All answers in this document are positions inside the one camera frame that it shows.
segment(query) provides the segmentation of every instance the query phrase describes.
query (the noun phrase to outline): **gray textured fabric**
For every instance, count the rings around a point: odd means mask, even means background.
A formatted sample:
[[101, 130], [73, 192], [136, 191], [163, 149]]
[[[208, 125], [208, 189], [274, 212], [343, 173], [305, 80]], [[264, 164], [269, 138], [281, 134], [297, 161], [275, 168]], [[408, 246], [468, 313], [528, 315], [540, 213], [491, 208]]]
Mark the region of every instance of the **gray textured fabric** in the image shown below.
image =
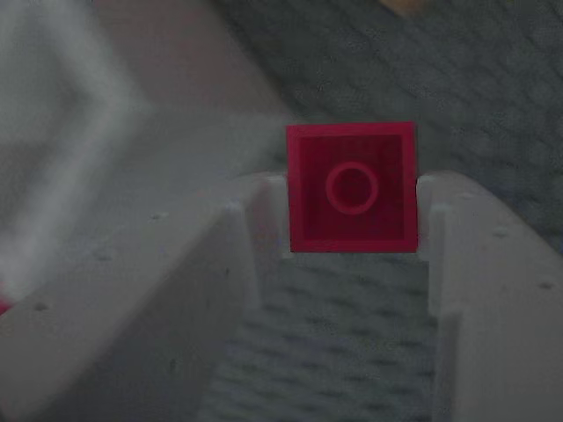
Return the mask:
[[[420, 172], [478, 180], [560, 249], [563, 4], [216, 0], [311, 122], [414, 120]], [[280, 145], [277, 160], [285, 160]], [[402, 256], [305, 255], [227, 350], [201, 421], [429, 420], [426, 269]]]

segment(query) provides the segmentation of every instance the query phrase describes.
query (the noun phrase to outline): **white plastic holder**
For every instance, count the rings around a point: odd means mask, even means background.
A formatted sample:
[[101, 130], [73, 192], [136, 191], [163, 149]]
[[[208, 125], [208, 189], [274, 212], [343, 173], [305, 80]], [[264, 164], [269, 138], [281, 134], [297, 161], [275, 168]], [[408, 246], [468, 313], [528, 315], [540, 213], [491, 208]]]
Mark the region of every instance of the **white plastic holder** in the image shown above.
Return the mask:
[[[417, 195], [439, 321], [433, 420], [557, 420], [561, 257], [468, 178], [428, 174]], [[0, 318], [7, 420], [194, 417], [224, 340], [288, 256], [285, 178], [169, 205], [108, 238], [112, 261], [87, 257]]]

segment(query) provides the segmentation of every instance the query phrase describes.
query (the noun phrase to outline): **lego stud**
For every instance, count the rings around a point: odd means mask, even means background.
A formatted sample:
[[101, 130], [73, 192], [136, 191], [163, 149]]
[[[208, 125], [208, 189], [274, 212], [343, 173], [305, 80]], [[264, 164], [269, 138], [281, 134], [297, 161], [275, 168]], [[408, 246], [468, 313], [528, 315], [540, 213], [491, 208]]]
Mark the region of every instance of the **lego stud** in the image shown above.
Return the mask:
[[334, 209], [344, 215], [359, 215], [375, 203], [379, 184], [376, 174], [366, 164], [348, 161], [328, 173], [325, 190]]

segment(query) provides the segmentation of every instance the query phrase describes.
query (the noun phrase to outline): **small hole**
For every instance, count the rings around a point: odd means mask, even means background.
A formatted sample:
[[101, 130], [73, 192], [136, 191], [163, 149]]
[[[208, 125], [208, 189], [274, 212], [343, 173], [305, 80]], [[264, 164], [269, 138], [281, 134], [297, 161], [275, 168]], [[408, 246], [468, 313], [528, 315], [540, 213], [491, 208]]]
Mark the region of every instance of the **small hole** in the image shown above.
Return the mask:
[[42, 312], [42, 311], [44, 311], [44, 310], [49, 309], [49, 307], [47, 306], [46, 303], [37, 302], [37, 303], [35, 303], [35, 306], [33, 306], [33, 309], [34, 309], [34, 310], [37, 310], [38, 312]]
[[166, 218], [168, 216], [168, 213], [166, 212], [160, 212], [160, 213], [155, 213], [153, 214], [150, 219], [152, 221], [157, 221], [157, 220], [162, 220], [163, 218]]
[[176, 374], [178, 370], [178, 360], [177, 359], [170, 359], [168, 362], [168, 373], [169, 374]]
[[553, 283], [551, 283], [550, 281], [543, 281], [539, 283], [537, 286], [543, 290], [551, 290], [552, 288], [554, 288]]
[[328, 201], [337, 211], [359, 215], [370, 209], [377, 198], [377, 177], [365, 164], [346, 162], [331, 170], [325, 190]]
[[115, 254], [113, 251], [95, 251], [94, 258], [100, 262], [113, 261]]

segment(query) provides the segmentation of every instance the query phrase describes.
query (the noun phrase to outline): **red plastic brick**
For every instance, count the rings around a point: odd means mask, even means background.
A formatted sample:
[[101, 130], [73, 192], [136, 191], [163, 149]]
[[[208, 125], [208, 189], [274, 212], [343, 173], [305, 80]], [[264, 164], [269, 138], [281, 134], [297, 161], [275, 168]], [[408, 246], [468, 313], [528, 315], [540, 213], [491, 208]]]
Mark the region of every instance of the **red plastic brick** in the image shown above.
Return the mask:
[[415, 252], [414, 124], [288, 127], [295, 252]]

